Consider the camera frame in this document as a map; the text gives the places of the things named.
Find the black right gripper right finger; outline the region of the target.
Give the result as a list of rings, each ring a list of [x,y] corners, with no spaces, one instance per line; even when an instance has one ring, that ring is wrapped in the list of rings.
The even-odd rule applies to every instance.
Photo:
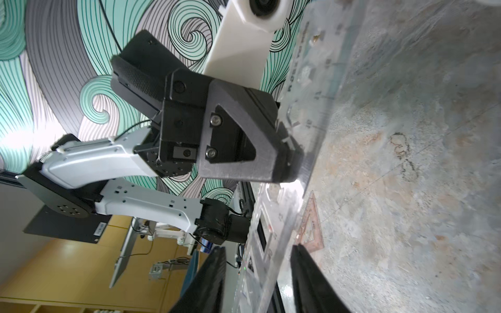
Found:
[[[290,267],[296,312],[350,313],[303,245],[292,247]]]

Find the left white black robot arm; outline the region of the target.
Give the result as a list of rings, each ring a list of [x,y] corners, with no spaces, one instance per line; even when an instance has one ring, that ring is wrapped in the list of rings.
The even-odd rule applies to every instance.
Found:
[[[279,122],[273,97],[189,70],[145,30],[111,65],[112,89],[149,117],[150,125],[92,142],[67,134],[18,181],[61,215],[133,216],[217,245],[244,243],[249,214],[233,213],[219,200],[137,186],[129,177],[182,176],[197,167],[210,179],[291,181],[302,150]]]

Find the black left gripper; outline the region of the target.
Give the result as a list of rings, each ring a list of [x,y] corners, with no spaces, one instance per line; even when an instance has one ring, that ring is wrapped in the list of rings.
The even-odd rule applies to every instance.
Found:
[[[190,173],[200,148],[202,177],[262,183],[296,180],[303,150],[278,120],[272,95],[185,70],[187,66],[146,30],[110,63],[112,90],[158,121],[134,148],[156,176]]]

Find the long clear ruler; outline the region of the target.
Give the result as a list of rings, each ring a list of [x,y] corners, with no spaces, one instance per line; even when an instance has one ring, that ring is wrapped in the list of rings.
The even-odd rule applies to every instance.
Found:
[[[260,186],[233,312],[266,312],[270,306],[366,6],[366,1],[313,1],[304,9],[279,98],[278,122],[293,147],[292,180]]]

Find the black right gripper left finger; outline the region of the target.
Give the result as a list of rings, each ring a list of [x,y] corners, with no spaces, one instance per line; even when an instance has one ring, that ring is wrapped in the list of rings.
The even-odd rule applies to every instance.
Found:
[[[221,312],[226,277],[226,249],[215,247],[204,262],[186,292],[170,313]]]

